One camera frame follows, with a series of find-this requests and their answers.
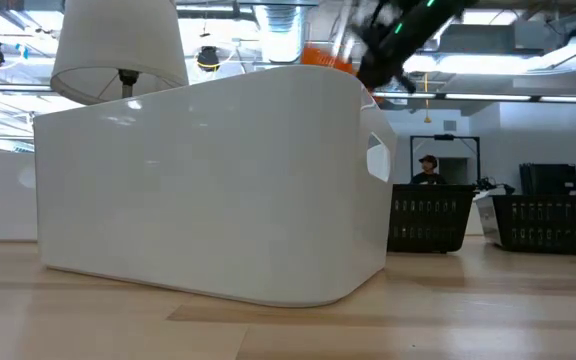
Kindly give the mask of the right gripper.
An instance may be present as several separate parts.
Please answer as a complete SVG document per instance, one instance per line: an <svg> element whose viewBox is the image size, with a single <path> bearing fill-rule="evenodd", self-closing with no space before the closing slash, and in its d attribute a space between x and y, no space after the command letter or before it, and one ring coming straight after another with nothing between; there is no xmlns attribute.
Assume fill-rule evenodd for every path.
<svg viewBox="0 0 576 360"><path fill-rule="evenodd" d="M362 56L357 78L367 89L374 90L395 79L407 93L416 92L416 86L404 74L403 69L404 63L417 51L412 43L404 41L402 44L395 43L380 48L379 41L383 37L378 29L365 30L360 38L366 45L366 51Z"/></svg>

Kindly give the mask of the orange plastic basket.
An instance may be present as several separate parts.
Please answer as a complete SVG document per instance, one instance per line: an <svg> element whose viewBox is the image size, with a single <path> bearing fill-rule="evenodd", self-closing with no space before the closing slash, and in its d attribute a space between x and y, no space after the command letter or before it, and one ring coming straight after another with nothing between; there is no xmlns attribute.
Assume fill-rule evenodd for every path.
<svg viewBox="0 0 576 360"><path fill-rule="evenodd" d="M351 61L343 60L325 49L309 44L305 45L302 50L300 64L333 68L351 75L356 74Z"/></svg>

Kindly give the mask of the black plastic basket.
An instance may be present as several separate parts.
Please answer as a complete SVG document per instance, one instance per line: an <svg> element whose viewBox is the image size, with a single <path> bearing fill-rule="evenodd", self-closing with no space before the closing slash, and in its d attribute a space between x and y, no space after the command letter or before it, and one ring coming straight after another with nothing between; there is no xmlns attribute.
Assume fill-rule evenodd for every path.
<svg viewBox="0 0 576 360"><path fill-rule="evenodd" d="M395 184L387 251L459 251L474 196L473 185Z"/></svg>
<svg viewBox="0 0 576 360"><path fill-rule="evenodd" d="M576 195L493 195L486 236L511 252L576 255Z"/></svg>

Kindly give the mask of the person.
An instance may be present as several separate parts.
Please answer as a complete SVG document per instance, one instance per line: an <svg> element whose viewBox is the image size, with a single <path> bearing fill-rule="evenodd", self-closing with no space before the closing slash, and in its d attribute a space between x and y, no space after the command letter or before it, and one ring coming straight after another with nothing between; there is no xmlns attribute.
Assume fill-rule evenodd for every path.
<svg viewBox="0 0 576 360"><path fill-rule="evenodd" d="M445 178L436 172L438 160L433 155L426 155L419 159L421 172L414 175L410 181L414 185L447 185Z"/></svg>

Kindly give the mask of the black stacked equipment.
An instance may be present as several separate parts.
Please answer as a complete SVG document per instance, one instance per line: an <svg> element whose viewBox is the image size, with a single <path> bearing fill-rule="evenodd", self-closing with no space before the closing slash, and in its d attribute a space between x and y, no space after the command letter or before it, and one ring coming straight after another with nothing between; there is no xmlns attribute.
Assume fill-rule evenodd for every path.
<svg viewBox="0 0 576 360"><path fill-rule="evenodd" d="M576 195L574 164L519 165L523 195Z"/></svg>

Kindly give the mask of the table lamp white shade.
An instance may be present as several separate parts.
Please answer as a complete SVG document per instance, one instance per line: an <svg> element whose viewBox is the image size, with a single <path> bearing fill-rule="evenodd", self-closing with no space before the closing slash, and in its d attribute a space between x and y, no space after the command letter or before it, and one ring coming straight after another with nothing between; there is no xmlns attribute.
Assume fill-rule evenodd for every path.
<svg viewBox="0 0 576 360"><path fill-rule="evenodd" d="M93 105L188 84L175 0L65 0L52 90Z"/></svg>

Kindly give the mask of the black stand frame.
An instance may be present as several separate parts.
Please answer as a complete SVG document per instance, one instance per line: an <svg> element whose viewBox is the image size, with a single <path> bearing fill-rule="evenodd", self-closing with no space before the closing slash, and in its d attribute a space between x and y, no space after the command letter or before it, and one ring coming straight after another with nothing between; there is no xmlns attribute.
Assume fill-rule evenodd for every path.
<svg viewBox="0 0 576 360"><path fill-rule="evenodd" d="M426 155L437 159L436 171L452 184L474 184L482 178L481 139L454 134L410 135L408 165L410 177L421 170Z"/></svg>

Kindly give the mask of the silver ceiling duct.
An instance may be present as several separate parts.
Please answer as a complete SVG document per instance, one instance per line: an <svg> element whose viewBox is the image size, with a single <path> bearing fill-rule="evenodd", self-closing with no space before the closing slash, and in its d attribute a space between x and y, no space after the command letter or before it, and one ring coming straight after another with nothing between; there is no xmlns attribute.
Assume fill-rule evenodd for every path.
<svg viewBox="0 0 576 360"><path fill-rule="evenodd" d="M300 6L256 5L262 56L272 63L293 63L302 53L307 11Z"/></svg>

